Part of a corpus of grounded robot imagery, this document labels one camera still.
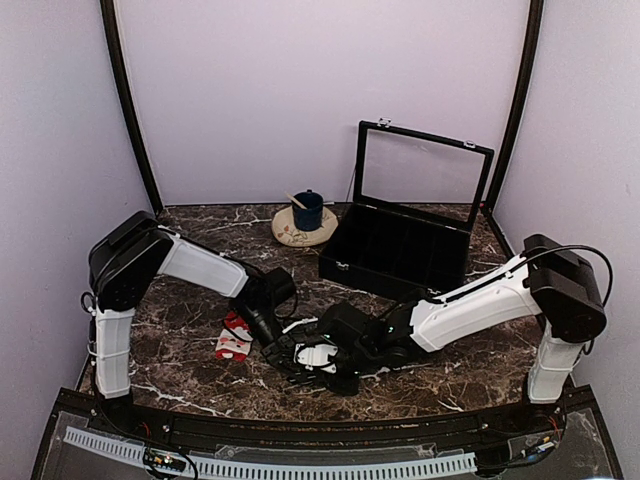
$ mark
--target black storage box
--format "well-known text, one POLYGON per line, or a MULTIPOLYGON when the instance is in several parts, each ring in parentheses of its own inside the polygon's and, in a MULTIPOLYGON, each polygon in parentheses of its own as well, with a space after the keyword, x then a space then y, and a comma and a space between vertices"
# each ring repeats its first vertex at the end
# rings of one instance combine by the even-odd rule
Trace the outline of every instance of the black storage box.
MULTIPOLYGON (((415 145, 410 147, 417 151, 415 145)), ((381 123, 360 122, 353 204, 320 255, 320 277, 395 300, 402 300, 417 288, 447 292, 461 286, 465 278, 471 230, 493 153, 493 150, 471 142, 381 123), (437 208, 435 212, 429 212, 409 206, 408 202, 401 204, 364 195, 365 156, 370 131, 393 134, 393 141, 415 142, 412 139, 419 139, 426 145, 439 144, 436 148, 442 145, 455 147, 453 151, 457 154, 460 153, 457 149, 473 152, 472 162, 477 159, 479 179, 474 185, 475 190, 469 192, 472 200, 465 203, 468 217, 450 218, 438 212, 437 208)), ((394 158, 385 161, 393 162, 394 158)), ((455 177, 455 171, 448 175, 455 177)))

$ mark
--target wooden stick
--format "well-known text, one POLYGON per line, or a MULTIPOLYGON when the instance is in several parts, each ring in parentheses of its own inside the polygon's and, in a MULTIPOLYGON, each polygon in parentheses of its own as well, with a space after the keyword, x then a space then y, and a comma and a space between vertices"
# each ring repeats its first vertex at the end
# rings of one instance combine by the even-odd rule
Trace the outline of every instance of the wooden stick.
POLYGON ((291 200, 293 203, 298 205, 301 209, 307 210, 307 207, 304 206, 304 203, 302 203, 296 197, 294 197, 293 195, 291 195, 290 193, 287 193, 287 192, 284 192, 284 194, 287 196, 287 198, 289 198, 289 200, 291 200))

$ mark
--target open box lid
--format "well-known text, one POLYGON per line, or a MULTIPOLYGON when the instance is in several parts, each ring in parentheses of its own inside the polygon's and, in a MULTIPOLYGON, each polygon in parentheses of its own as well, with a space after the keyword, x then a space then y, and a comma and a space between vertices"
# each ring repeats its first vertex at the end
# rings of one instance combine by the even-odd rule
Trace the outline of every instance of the open box lid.
POLYGON ((353 201, 471 232, 489 177, 493 154, 490 148, 472 142, 393 127, 383 123, 382 119, 379 123, 363 120, 358 129, 353 201), (375 177, 377 172, 377 182, 375 178, 369 182, 365 180, 365 158, 370 157, 367 155, 368 146, 377 149, 374 155, 380 161, 376 164, 375 160, 368 160, 367 180, 375 177), (381 168, 376 167, 389 170, 381 174, 381 168), (400 179, 400 175, 405 175, 405 178, 400 179), (385 194, 388 198, 379 198, 385 194), (414 203, 438 204, 444 208, 428 211, 407 205, 414 203), (448 216, 442 213, 448 209, 447 206, 454 208, 461 205, 465 207, 462 214, 458 212, 455 216, 448 216))

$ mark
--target black metal frame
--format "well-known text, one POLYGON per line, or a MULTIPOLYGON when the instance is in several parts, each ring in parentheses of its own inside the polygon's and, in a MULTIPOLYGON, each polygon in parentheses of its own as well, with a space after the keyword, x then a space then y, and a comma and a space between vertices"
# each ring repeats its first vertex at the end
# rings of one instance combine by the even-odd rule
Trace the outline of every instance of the black metal frame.
POLYGON ((113 78, 116 82, 118 96, 120 97, 120 107, 122 108, 122 114, 124 115, 124 120, 127 124, 129 139, 131 140, 133 153, 136 156, 138 169, 140 169, 140 175, 142 175, 144 188, 147 191, 151 207, 157 215, 162 211, 164 206, 162 204, 162 199, 160 198, 160 192, 158 191, 155 178, 153 177, 151 163, 149 162, 149 157, 144 147, 142 132, 140 130, 138 117, 133 105, 133 97, 131 96, 124 56, 122 55, 122 45, 120 44, 118 21, 116 18, 116 10, 113 0, 100 0, 100 7, 102 8, 102 22, 104 24, 104 33, 107 38, 109 57, 111 58, 113 78))
POLYGON ((518 71, 518 80, 516 81, 516 90, 513 94, 511 103, 511 111, 507 120, 507 127, 502 139, 502 146, 498 154, 496 168, 493 173, 493 179, 487 192, 487 198, 484 202, 486 211, 489 215, 493 213, 493 209, 498 201, 502 184, 504 183, 513 147, 518 136, 520 121, 524 112, 524 106, 527 100, 527 92, 529 91, 529 83, 531 81, 531 73, 533 72, 533 63, 536 56, 538 46, 538 37, 540 36, 540 25, 542 23, 542 9, 544 0, 531 0, 529 4, 529 18, 527 20, 527 32, 524 38, 524 47, 522 49, 522 58, 520 60, 520 70, 518 71))
MULTIPOLYGON (((118 23, 114 3, 113 0, 100 0, 100 5, 102 7, 105 36, 109 47, 113 76, 120 96, 122 113, 124 114, 127 129, 129 131, 129 138, 131 139, 131 145, 138 162, 138 168, 140 169, 140 174, 142 175, 142 180, 144 182, 145 189, 147 190, 149 201, 151 202, 155 213, 158 214, 163 210, 164 205, 162 204, 162 199, 160 198, 160 193, 153 176, 153 171, 144 146, 140 125, 138 124, 138 118, 133 105, 133 98, 131 96, 131 89, 122 54, 122 46, 120 44, 120 36, 118 34, 118 23)), ((513 153, 513 147, 518 135, 522 113, 524 111, 527 92, 529 90, 529 82, 531 80, 531 72, 533 71, 536 47, 538 45, 538 36, 540 34, 543 5, 544 0, 531 0, 529 4, 529 18, 527 21, 524 48, 522 50, 522 58, 520 60, 520 69, 518 71, 518 80, 516 82, 516 89, 513 96, 513 102, 511 104, 511 111, 509 112, 509 119, 507 121, 507 127, 502 140, 500 154, 496 162, 496 168, 482 209, 482 213, 487 217, 490 223, 495 223, 492 219, 493 209, 495 208, 498 195, 500 194, 500 189, 504 183, 509 161, 511 160, 511 154, 513 153)))
MULTIPOLYGON (((567 388, 564 399, 567 413, 591 408, 611 469, 616 478, 622 478, 618 458, 591 388, 567 388)), ((91 428, 117 433, 100 416, 94 416, 95 406, 95 399, 91 395, 60 390, 40 443, 31 474, 32 480, 38 480, 43 472, 60 412, 84 416, 89 419, 91 428)), ((153 432, 164 432, 161 437, 155 437, 156 440, 201 452, 215 452, 222 445, 287 450, 342 450, 436 443, 441 451, 462 448, 477 453, 504 448, 505 437, 484 430, 482 425, 495 425, 501 419, 517 415, 521 406, 504 405, 475 412, 365 423, 241 420, 170 412, 137 405, 133 408, 136 418, 144 421, 153 432)), ((531 431, 545 431, 548 428, 545 421, 531 431)))

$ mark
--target red and white object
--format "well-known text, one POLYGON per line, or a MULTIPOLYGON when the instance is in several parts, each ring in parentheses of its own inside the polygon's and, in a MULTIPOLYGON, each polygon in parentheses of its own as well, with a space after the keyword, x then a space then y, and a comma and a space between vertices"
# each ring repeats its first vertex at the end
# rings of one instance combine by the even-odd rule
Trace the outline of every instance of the red and white object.
POLYGON ((220 332, 216 345, 216 358, 232 359, 244 362, 251 351, 251 334, 242 317, 231 312, 224 319, 226 328, 220 332))

